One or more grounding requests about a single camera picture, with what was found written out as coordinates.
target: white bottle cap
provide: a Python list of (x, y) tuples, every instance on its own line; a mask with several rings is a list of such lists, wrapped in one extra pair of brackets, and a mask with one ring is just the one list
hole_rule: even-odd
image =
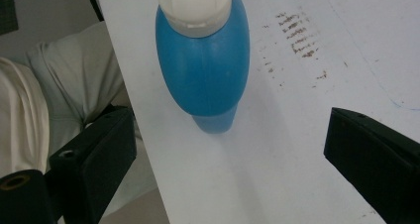
[(180, 34), (203, 38), (221, 29), (229, 19), (232, 0), (158, 0), (169, 24)]

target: black plastic part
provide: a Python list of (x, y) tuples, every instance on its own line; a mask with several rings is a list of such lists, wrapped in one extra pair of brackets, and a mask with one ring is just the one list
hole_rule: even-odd
[(67, 224), (97, 224), (136, 158), (133, 113), (102, 116), (50, 157)]
[(61, 186), (57, 185), (56, 177), (57, 175), (55, 175), (53, 169), (44, 175), (47, 190), (49, 191), (50, 203), (52, 204), (52, 216), (54, 220), (61, 218), (65, 204), (64, 193)]
[(420, 223), (420, 144), (333, 108), (324, 155), (386, 223)]
[(104, 16), (102, 15), (98, 2), (96, 0), (89, 0), (89, 2), (92, 5), (93, 10), (95, 10), (95, 14), (96, 14), (96, 17), (98, 17), (99, 22), (104, 21)]
[(28, 169), (0, 179), (0, 223), (56, 223), (40, 171)]

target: white cloth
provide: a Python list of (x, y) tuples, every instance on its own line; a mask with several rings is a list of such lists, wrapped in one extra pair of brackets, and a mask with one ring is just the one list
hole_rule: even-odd
[(31, 70), (0, 58), (0, 176), (44, 172), (49, 154), (47, 102)]
[[(38, 44), (25, 56), (14, 58), (15, 63), (2, 61), (11, 65), (2, 66), (0, 74), (0, 106), (8, 105), (4, 112), (2, 107), (0, 117), (1, 175), (26, 168), (46, 171), (48, 156), (93, 122), (125, 89), (105, 23)], [(135, 128), (137, 158), (106, 214), (158, 187), (137, 124)]]

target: plastic bottle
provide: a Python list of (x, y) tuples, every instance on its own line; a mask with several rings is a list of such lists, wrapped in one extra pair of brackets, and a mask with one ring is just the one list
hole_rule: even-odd
[(242, 0), (158, 0), (157, 55), (177, 104), (207, 133), (232, 126), (250, 65)]

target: white surface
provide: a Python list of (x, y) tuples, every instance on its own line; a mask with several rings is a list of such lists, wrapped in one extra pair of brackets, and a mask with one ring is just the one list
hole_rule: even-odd
[(323, 156), (332, 106), (420, 141), (419, 0), (243, 0), (252, 39), (232, 129), (173, 101), (158, 0), (100, 0), (171, 224), (384, 223)]
[(232, 0), (158, 0), (169, 24), (190, 38), (214, 34), (228, 21)]

